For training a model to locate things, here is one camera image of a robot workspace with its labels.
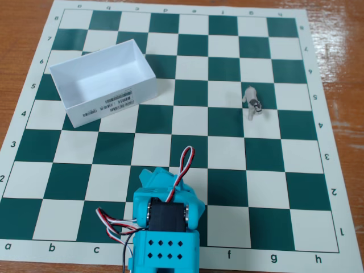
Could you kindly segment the cyan gripper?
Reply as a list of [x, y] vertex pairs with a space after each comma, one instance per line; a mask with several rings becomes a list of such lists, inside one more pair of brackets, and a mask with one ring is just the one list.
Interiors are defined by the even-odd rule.
[[193, 188], [181, 179], [175, 188], [177, 175], [164, 168], [155, 168], [153, 172], [144, 169], [139, 175], [142, 187], [138, 189], [138, 196], [156, 197], [161, 201], [191, 201], [198, 200]]

